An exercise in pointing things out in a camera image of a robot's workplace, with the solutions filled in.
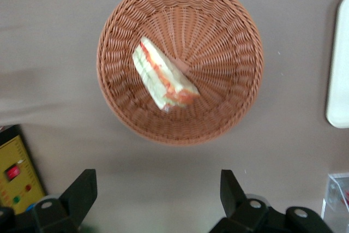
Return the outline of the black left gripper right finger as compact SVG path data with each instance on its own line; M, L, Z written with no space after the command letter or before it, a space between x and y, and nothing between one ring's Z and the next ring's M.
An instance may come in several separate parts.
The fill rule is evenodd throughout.
M283 214L263 200L247 197L231 170L221 170L220 200L226 216L211 232L332 232L309 208L292 206Z

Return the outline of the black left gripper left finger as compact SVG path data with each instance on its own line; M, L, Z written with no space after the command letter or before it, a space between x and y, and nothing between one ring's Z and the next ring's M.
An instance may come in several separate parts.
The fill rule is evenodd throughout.
M86 169L59 197L45 197L29 211L2 207L1 232L79 232L96 199L97 174Z

